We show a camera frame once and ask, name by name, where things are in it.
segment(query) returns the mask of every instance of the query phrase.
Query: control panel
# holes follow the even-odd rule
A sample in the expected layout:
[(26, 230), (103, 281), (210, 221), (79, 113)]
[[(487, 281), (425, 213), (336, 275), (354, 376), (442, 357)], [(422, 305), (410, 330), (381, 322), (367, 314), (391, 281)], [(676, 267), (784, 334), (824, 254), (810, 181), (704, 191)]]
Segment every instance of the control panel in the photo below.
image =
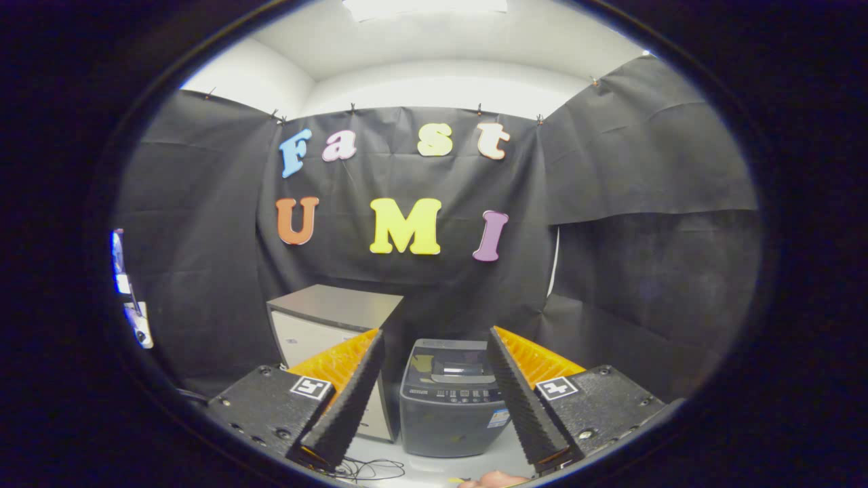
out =
[(439, 403), (467, 404), (501, 401), (503, 396), (497, 388), (432, 388), (404, 385), (404, 396)]

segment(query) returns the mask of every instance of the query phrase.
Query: gray cabinet top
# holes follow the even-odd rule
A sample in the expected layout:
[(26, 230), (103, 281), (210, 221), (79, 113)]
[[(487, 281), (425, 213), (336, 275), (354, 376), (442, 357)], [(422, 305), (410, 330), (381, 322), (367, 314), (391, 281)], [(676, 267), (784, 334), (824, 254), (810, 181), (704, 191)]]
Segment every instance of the gray cabinet top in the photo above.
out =
[(313, 285), (268, 301), (268, 307), (302, 319), (370, 330), (383, 325), (404, 297)]

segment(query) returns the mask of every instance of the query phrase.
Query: black fabric backdrop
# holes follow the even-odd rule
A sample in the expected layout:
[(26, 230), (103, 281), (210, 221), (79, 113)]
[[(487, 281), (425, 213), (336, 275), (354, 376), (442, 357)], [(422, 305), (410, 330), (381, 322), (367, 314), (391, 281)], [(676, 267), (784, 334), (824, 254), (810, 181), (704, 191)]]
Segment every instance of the black fabric backdrop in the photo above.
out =
[[(430, 122), (451, 126), (447, 156), (418, 153)], [(479, 154), (480, 122), (510, 134), (504, 160)], [(284, 179), (278, 146), (305, 128), (304, 167)], [(357, 135), (356, 155), (324, 162), (326, 138), (344, 129)], [(392, 365), (416, 338), (483, 339), (498, 324), (584, 366), (618, 367), (669, 400), (689, 394), (737, 333), (760, 258), (737, 146), (651, 57), (603, 77), (542, 126), (421, 108), (279, 126), (181, 92), (143, 138), (121, 195), (117, 226), (154, 352), (179, 384), (205, 393), (279, 361), (265, 301), (320, 283), (405, 296), (385, 326)], [(319, 197), (313, 235), (289, 246), (274, 203), (305, 196)], [(395, 199), (404, 216), (420, 198), (440, 200), (441, 253), (371, 253), (375, 198)], [(485, 210), (510, 216), (494, 262), (472, 258)]]

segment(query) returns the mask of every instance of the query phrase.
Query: blue letter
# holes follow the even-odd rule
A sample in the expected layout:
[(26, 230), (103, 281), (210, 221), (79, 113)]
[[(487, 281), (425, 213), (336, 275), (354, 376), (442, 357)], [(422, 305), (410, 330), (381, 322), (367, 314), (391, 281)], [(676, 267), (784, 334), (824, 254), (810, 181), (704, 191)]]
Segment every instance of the blue letter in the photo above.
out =
[(310, 139), (312, 135), (313, 132), (310, 129), (304, 129), (280, 144), (280, 152), (283, 153), (284, 178), (288, 178), (289, 175), (301, 169), (302, 164), (299, 158), (305, 157), (307, 154), (305, 141)]

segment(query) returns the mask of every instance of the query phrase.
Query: pink letter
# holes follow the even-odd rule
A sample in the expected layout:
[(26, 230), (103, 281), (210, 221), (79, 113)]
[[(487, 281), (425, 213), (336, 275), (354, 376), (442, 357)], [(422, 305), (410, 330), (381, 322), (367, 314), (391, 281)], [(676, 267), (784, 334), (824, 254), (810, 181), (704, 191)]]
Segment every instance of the pink letter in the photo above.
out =
[(480, 261), (496, 261), (497, 260), (497, 243), (500, 241), (500, 233), (503, 231), (505, 224), (510, 217), (494, 210), (486, 210), (483, 212), (485, 219), (485, 230), (483, 231), (483, 239), (479, 242), (479, 249), (473, 252), (473, 259)]
[(356, 154), (356, 133), (351, 130), (341, 130), (329, 135), (325, 140), (328, 146), (323, 151), (323, 161), (350, 159)]

